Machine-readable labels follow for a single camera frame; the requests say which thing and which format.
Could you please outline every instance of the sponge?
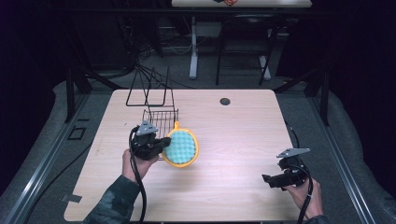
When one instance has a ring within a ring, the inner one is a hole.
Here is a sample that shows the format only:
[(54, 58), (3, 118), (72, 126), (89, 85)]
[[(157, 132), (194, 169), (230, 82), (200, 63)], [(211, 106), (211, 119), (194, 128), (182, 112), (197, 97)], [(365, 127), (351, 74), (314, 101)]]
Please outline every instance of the sponge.
[(171, 138), (169, 147), (163, 149), (163, 159), (169, 164), (181, 168), (193, 163), (198, 157), (198, 141), (188, 129), (180, 129), (178, 121), (175, 129), (168, 134)]

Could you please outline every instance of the desk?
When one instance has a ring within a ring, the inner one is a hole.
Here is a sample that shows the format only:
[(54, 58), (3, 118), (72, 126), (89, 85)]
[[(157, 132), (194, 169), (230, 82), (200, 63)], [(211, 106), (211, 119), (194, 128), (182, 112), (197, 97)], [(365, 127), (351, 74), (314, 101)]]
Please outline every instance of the desk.
[[(128, 136), (145, 107), (126, 106), (129, 91), (114, 91), (69, 203), (67, 221), (81, 221), (121, 172)], [(151, 97), (163, 92), (150, 91)], [(132, 100), (141, 101), (139, 94)], [(228, 98), (229, 105), (219, 100)], [(291, 147), (276, 96), (268, 90), (174, 90), (181, 128), (199, 142), (186, 168), (157, 161), (143, 179), (146, 221), (296, 220), (299, 209), (287, 192), (271, 189), (262, 174), (279, 175), (276, 155)], [(132, 219), (138, 220), (141, 197)]]
[[(213, 0), (173, 0), (173, 7), (225, 7), (227, 9), (236, 7), (300, 7), (306, 8), (311, 7), (312, 3), (310, 0), (238, 0), (232, 7), (229, 7), (224, 2), (215, 2)], [(191, 65), (190, 65), (190, 79), (196, 79), (197, 77), (197, 66), (198, 66), (198, 51), (196, 48), (196, 23), (195, 17), (191, 19)], [(265, 59), (261, 58), (261, 64), (265, 64)], [(269, 71), (265, 72), (266, 78), (271, 78)]]

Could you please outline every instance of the white desk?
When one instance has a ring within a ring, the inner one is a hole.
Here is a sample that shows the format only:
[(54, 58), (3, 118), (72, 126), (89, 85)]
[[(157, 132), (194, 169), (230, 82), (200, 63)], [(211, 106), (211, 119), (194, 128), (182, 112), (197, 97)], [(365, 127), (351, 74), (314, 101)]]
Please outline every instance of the white desk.
[[(224, 10), (235, 7), (311, 7), (310, 0), (238, 0), (233, 6), (228, 6), (224, 2), (215, 2), (213, 0), (172, 0), (173, 7), (223, 7)], [(191, 20), (191, 65), (190, 79), (196, 79), (198, 66), (198, 51), (196, 48), (196, 23), (195, 18)], [(265, 59), (260, 58), (260, 63), (265, 64)], [(265, 79), (271, 78), (269, 71), (265, 71)]]
[[(114, 91), (94, 138), (64, 218), (81, 221), (121, 172), (121, 155), (145, 107), (128, 107), (128, 91)], [(150, 91), (150, 96), (163, 92)], [(262, 174), (279, 175), (276, 155), (291, 147), (275, 94), (268, 90), (174, 90), (180, 128), (199, 142), (197, 160), (186, 168), (156, 162), (143, 179), (146, 221), (297, 220), (287, 192), (271, 189)], [(228, 98), (229, 105), (219, 100)], [(132, 100), (142, 98), (133, 93)], [(133, 219), (141, 212), (141, 197)]]

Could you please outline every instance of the black wire rack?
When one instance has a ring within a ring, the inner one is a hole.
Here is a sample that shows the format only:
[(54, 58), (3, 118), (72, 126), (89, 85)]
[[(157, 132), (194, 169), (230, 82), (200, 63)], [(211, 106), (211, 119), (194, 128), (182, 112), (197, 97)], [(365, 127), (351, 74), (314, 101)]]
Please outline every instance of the black wire rack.
[[(137, 66), (125, 103), (127, 106), (145, 107), (142, 120), (150, 122), (158, 129), (156, 134), (159, 138), (168, 135), (175, 128), (175, 121), (178, 119), (178, 109), (175, 108), (172, 79), (170, 76), (169, 66), (166, 76), (158, 74), (154, 68), (148, 70), (146, 67)], [(152, 90), (163, 91), (162, 99), (155, 99), (155, 104), (149, 102), (152, 100), (149, 98)], [(143, 92), (143, 101), (132, 102), (131, 96), (136, 91)]]

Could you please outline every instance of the gray carpet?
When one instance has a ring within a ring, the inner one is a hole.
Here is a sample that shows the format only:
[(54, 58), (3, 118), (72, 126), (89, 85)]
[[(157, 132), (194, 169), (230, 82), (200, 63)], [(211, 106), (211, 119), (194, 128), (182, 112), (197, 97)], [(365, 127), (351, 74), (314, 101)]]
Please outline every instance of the gray carpet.
[[(190, 69), (190, 53), (176, 55), (171, 51), (166, 51), (163, 58), (152, 53), (151, 57), (142, 60), (146, 67), (155, 67), (161, 74), (165, 74), (167, 66), (170, 66), (172, 79), (175, 81), (175, 89), (197, 88), (197, 89), (274, 89), (284, 83), (282, 77), (273, 77), (271, 81), (264, 82), (259, 86), (259, 76), (253, 77), (221, 77), (220, 85), (215, 85), (216, 60), (213, 55), (213, 48), (210, 39), (206, 40), (207, 45), (200, 47), (200, 57), (198, 64), (198, 78), (190, 80), (188, 78)], [(277, 46), (279, 49), (274, 56), (273, 63), (270, 64), (272, 74), (276, 72), (276, 61), (280, 55), (282, 41)], [(132, 81), (132, 74), (125, 77), (112, 79), (115, 83), (129, 87)], [(105, 112), (107, 102), (110, 98), (111, 90), (105, 85), (91, 80), (93, 91), (89, 96), (77, 96), (80, 102), (84, 102), (78, 111), (73, 123), (69, 124), (68, 132), (59, 145), (60, 153), (50, 168), (39, 193), (49, 185), (51, 180), (57, 176), (67, 164), (86, 148), (93, 140), (101, 118)], [(360, 139), (351, 123), (342, 104), (331, 94), (329, 107), (329, 128), (323, 128), (321, 120), (317, 116), (317, 99), (307, 99), (302, 90), (304, 83), (299, 84), (292, 90), (277, 95), (279, 105), (285, 120), (296, 132), (300, 147), (309, 147), (312, 151), (302, 156), (305, 164), (309, 167), (313, 177), (317, 179), (323, 192), (324, 212), (328, 215), (332, 223), (362, 223), (360, 213), (351, 200), (350, 191), (346, 188), (346, 183), (340, 175), (336, 166), (332, 144), (329, 142), (328, 133), (331, 132), (336, 143), (340, 147), (342, 154), (350, 172), (353, 174), (361, 195), (367, 202), (376, 223), (396, 223), (395, 202), (382, 190), (375, 182), (370, 170), (362, 161)], [(57, 86), (54, 91), (57, 94), (56, 105), (52, 110), (50, 118), (38, 137), (31, 153), (25, 160), (20, 171), (9, 185), (6, 192), (0, 198), (0, 222), (5, 223), (9, 218), (17, 200), (21, 197), (23, 189), (28, 184), (35, 169), (39, 166), (43, 157), (49, 153), (57, 137), (65, 129), (64, 120), (66, 118), (65, 106), (65, 85)], [(80, 140), (67, 140), (71, 137)], [(290, 133), (290, 139), (296, 144), (296, 139)], [(60, 199), (65, 194), (70, 194), (77, 182), (79, 172), (85, 161), (87, 153), (76, 160), (59, 178), (53, 182), (43, 197), (35, 205), (28, 223), (67, 223), (64, 218), (64, 209), (67, 204)]]

